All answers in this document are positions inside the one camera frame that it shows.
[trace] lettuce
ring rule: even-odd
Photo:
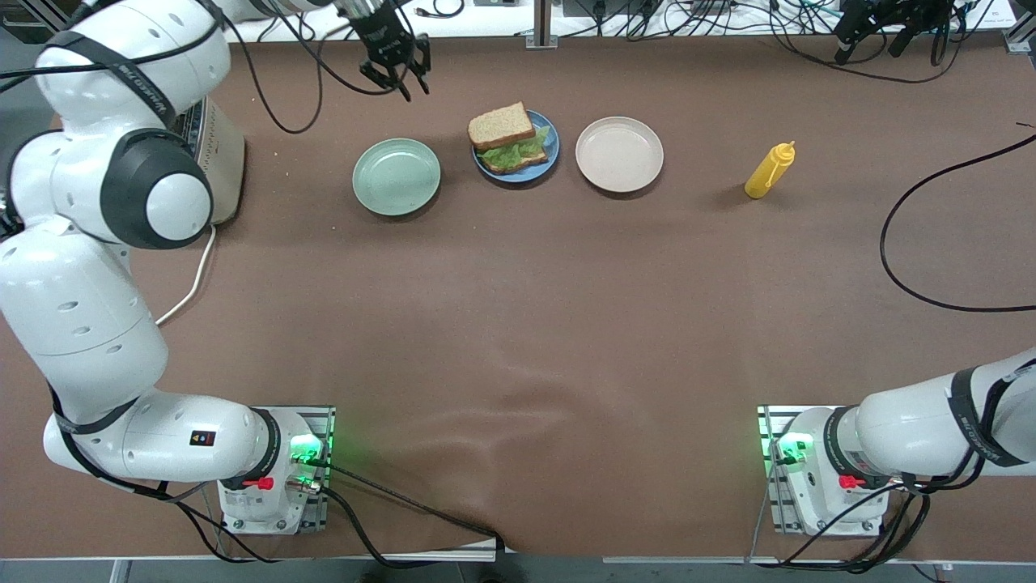
[[[527,140],[521,140],[520,142],[515,142],[506,146],[487,149],[486,151],[479,153],[479,157],[481,157],[483,162],[492,164],[497,168],[513,168],[521,164],[523,157],[536,155],[541,149],[543,149],[543,144],[547,141],[547,134],[549,133],[549,126],[540,127],[536,130],[536,136]]]

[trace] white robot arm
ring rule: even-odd
[[[885,496],[831,523],[890,480],[915,487],[979,472],[1036,475],[1034,373],[1031,349],[874,393],[856,407],[801,413],[774,457],[783,462],[803,530],[816,534],[827,526],[825,534],[876,534],[872,525],[885,514]]]
[[[38,67],[103,66],[36,78],[62,128],[12,162],[6,212],[24,228],[0,242],[0,313],[51,385],[53,462],[109,482],[221,480],[238,531],[293,533],[305,497],[289,487],[313,477],[297,461],[319,440],[294,413],[155,389],[168,349],[128,260],[130,246],[175,249],[207,228],[208,183],[166,127],[227,75],[224,14],[329,3],[268,1],[122,0],[49,42]]]

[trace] gray floor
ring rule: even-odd
[[[0,70],[29,66],[38,47],[25,46],[0,29]],[[52,113],[35,84],[0,95],[0,188],[7,161],[26,138],[47,128]],[[496,577],[508,583],[924,583],[911,567],[885,565],[864,576],[773,572],[751,565],[606,564],[594,558],[509,555],[492,565],[442,563],[410,572],[382,573],[371,561],[287,561],[275,565],[232,565],[217,560],[135,561],[130,583],[480,583]],[[111,561],[0,561],[0,583],[105,583]],[[953,581],[1036,583],[1036,566],[956,565]]]

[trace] blue plate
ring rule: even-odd
[[[474,163],[479,165],[479,168],[481,168],[487,176],[500,180],[501,182],[527,182],[546,174],[547,170],[550,170],[554,163],[557,162],[557,153],[562,150],[562,140],[557,137],[557,128],[554,127],[554,124],[551,123],[546,117],[533,110],[527,111],[528,118],[533,121],[533,126],[537,129],[540,127],[550,127],[550,132],[547,133],[547,141],[543,142],[543,151],[547,152],[547,161],[543,164],[526,166],[521,170],[510,174],[494,174],[482,165],[482,159],[479,158],[479,152],[474,151],[474,146],[471,146],[471,155],[474,157]]]

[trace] yellow mustard bottle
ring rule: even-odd
[[[752,172],[752,177],[745,182],[745,194],[752,198],[762,198],[777,180],[784,174],[787,167],[795,162],[795,142],[777,144],[770,148],[770,153]]]

